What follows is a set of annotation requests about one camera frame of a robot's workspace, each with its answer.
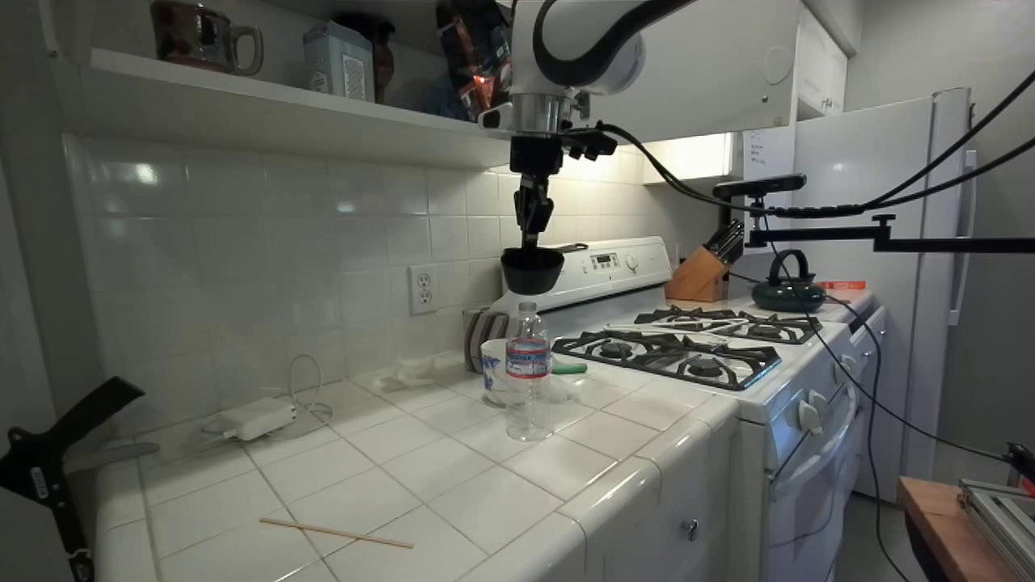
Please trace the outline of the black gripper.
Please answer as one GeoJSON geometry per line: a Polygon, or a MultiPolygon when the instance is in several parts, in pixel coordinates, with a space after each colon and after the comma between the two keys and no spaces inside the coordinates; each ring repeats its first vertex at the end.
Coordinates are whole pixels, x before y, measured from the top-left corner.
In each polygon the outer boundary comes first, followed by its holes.
{"type": "Polygon", "coordinates": [[[516,216],[521,229],[521,249],[532,249],[554,216],[549,176],[564,164],[564,142],[556,134],[516,134],[513,140],[513,168],[536,187],[516,189],[516,216]]]}

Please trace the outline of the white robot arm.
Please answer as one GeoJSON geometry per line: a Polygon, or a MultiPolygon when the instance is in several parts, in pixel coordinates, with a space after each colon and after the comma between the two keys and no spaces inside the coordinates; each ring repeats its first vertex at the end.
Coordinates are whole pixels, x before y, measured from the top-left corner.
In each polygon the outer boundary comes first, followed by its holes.
{"type": "Polygon", "coordinates": [[[803,0],[513,0],[507,95],[524,246],[549,222],[564,125],[638,140],[779,124],[803,0]]]}

